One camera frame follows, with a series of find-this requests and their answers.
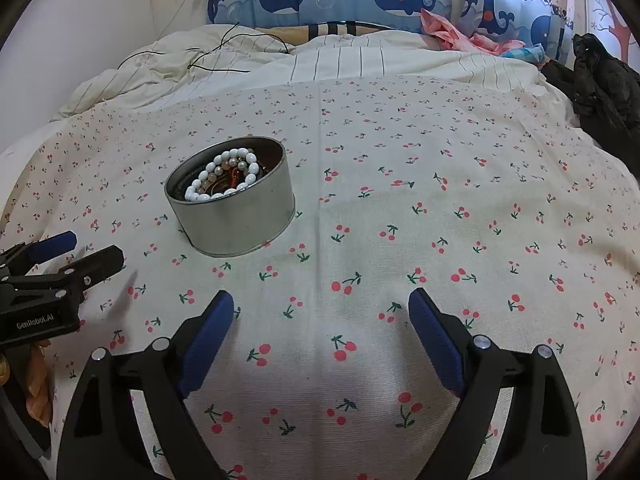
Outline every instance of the silver screw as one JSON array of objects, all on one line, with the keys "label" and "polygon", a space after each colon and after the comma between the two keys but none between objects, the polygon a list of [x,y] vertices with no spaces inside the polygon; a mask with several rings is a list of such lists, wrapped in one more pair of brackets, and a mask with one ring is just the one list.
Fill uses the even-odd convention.
[{"label": "silver screw", "polygon": [[538,347],[538,355],[545,359],[549,359],[554,354],[554,351],[547,345],[540,345]]},{"label": "silver screw", "polygon": [[476,348],[486,350],[491,346],[491,340],[485,335],[477,335],[474,337],[474,345]]},{"label": "silver screw", "polygon": [[104,357],[107,355],[107,351],[100,347],[100,348],[96,348],[92,353],[91,353],[91,359],[93,359],[94,361],[99,361],[101,359],[104,359]]},{"label": "silver screw", "polygon": [[162,350],[166,350],[167,348],[169,348],[170,344],[171,342],[168,338],[159,337],[151,343],[151,348],[153,348],[156,352],[161,352]]}]

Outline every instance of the jewelry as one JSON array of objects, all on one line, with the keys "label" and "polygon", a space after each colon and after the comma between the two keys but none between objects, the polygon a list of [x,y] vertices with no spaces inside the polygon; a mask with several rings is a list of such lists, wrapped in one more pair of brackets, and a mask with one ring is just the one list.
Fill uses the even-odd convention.
[{"label": "jewelry", "polygon": [[[257,160],[253,150],[247,148],[233,148],[216,155],[213,161],[205,166],[205,169],[200,172],[197,179],[186,189],[184,199],[188,202],[206,202],[246,189],[258,180],[257,175],[260,172],[260,166]],[[224,193],[216,193],[213,196],[204,193],[206,186],[213,184],[218,177],[229,170],[231,175],[231,187],[229,189]],[[238,182],[239,173],[244,176],[244,182]]]}]

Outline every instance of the white bead bracelet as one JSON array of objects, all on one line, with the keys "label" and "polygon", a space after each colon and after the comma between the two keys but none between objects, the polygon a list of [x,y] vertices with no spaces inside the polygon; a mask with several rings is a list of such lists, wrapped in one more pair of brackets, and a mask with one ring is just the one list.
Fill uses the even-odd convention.
[{"label": "white bead bracelet", "polygon": [[[260,172],[260,166],[257,160],[253,150],[247,148],[233,148],[228,152],[225,151],[220,155],[216,155],[213,161],[205,166],[205,169],[200,172],[197,179],[187,188],[184,193],[184,199],[188,202],[206,202],[207,200],[213,200],[246,189],[258,179],[257,175]],[[230,187],[224,193],[216,193],[213,196],[204,193],[207,184],[213,184],[225,171],[233,171],[233,168],[238,168],[236,173],[242,171],[244,182],[237,184],[235,188]]]}]

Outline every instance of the black jacket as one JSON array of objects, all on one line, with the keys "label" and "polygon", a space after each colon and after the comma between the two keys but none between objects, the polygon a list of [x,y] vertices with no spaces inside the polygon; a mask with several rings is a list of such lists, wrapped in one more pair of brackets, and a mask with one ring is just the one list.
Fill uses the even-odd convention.
[{"label": "black jacket", "polygon": [[574,70],[551,61],[546,79],[574,103],[580,127],[640,177],[640,75],[593,34],[574,36]]}]

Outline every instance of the cherry print bedsheet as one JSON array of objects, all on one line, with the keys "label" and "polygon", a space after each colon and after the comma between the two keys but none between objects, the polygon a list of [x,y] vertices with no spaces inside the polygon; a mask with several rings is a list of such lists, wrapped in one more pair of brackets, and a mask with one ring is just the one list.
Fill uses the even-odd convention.
[{"label": "cherry print bedsheet", "polygon": [[[209,258],[180,231],[162,184],[188,156],[245,134],[286,146],[295,218],[258,251]],[[229,478],[414,478],[456,405],[408,320],[408,295],[423,286],[473,334],[554,349],[594,478],[640,414],[639,212],[626,169],[542,85],[394,75],[148,113],[97,105],[43,143],[2,220],[4,248],[71,229],[67,261],[110,244],[126,254],[89,292],[79,332],[47,349],[49,474],[91,350],[140,350],[224,288],[235,320],[187,406]],[[154,467],[170,475],[132,395]],[[475,473],[497,449],[504,397]]]}]

